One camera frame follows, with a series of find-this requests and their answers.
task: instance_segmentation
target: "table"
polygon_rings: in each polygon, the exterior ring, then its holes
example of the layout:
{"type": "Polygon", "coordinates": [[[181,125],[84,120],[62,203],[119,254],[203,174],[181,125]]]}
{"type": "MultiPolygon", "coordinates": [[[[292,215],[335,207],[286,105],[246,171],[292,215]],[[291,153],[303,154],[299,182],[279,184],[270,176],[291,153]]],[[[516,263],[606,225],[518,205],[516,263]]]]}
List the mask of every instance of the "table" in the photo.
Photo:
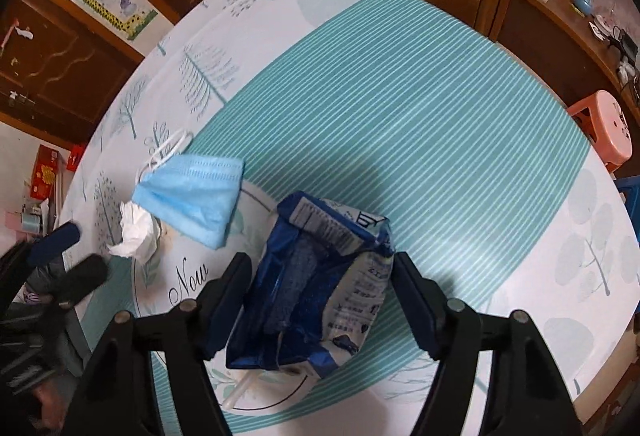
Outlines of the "table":
{"type": "Polygon", "coordinates": [[[640,173],[640,108],[630,84],[620,86],[620,52],[594,37],[589,20],[570,0],[500,0],[489,38],[533,69],[568,106],[599,89],[613,94],[636,142],[616,176],[634,176],[640,173]]]}
{"type": "MultiPolygon", "coordinates": [[[[579,129],[511,57],[420,0],[205,0],[98,126],[62,211],[82,227],[67,267],[118,242],[119,202],[180,128],[197,133],[190,152],[245,159],[226,246],[165,228],[144,267],[111,258],[110,280],[78,306],[91,347],[116,311],[196,296],[236,250],[255,264],[269,211],[298,189],[385,214],[396,248],[447,295],[527,310],[572,397],[640,299],[638,243],[579,129]]],[[[207,363],[219,400],[238,379],[223,362],[207,363]]],[[[165,431],[179,434],[162,355],[153,367],[165,431]]],[[[408,434],[435,367],[390,292],[344,368],[318,384],[265,374],[226,418],[235,434],[408,434]]],[[[465,434],[487,380],[483,359],[465,434]]]]}

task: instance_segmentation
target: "blue packaging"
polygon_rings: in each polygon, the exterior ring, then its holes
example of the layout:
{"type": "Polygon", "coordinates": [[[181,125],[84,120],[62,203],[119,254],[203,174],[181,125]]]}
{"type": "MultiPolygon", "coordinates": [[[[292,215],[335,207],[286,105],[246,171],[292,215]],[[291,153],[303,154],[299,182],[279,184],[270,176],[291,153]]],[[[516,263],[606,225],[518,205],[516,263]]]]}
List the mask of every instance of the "blue packaging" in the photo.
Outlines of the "blue packaging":
{"type": "Polygon", "coordinates": [[[382,306],[394,253],[389,221],[304,192],[277,212],[226,366],[324,378],[361,349],[382,306]]]}

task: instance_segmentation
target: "blue teapot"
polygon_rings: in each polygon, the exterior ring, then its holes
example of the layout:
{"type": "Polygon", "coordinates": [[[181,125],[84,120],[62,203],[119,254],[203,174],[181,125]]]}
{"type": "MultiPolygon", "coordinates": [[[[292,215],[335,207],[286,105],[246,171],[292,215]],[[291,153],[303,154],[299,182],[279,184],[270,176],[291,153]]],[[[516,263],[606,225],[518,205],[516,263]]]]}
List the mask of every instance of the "blue teapot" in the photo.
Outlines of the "blue teapot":
{"type": "Polygon", "coordinates": [[[591,15],[593,12],[593,0],[574,0],[574,6],[578,8],[585,16],[591,15]]]}

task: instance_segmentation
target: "plastic stool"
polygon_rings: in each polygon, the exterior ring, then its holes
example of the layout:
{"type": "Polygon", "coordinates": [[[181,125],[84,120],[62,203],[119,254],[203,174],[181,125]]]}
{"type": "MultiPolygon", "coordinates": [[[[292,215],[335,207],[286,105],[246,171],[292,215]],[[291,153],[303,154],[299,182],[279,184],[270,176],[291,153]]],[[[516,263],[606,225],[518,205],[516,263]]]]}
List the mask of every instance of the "plastic stool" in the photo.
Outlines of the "plastic stool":
{"type": "Polygon", "coordinates": [[[621,178],[614,183],[619,192],[625,194],[625,208],[634,227],[636,239],[640,242],[640,176],[621,178]]]}
{"type": "Polygon", "coordinates": [[[611,93],[599,90],[566,110],[593,143],[611,173],[631,158],[631,135],[625,115],[611,93]]]}

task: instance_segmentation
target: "crumpled tissue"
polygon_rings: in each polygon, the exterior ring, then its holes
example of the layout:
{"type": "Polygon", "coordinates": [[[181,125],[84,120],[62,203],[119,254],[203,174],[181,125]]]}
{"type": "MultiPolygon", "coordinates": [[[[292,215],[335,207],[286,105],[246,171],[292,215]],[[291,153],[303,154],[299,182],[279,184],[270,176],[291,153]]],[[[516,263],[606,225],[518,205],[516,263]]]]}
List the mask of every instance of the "crumpled tissue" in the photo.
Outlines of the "crumpled tissue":
{"type": "Polygon", "coordinates": [[[107,246],[111,255],[133,257],[145,264],[158,248],[160,226],[145,209],[129,201],[120,204],[122,219],[122,242],[116,246],[107,246]]]}

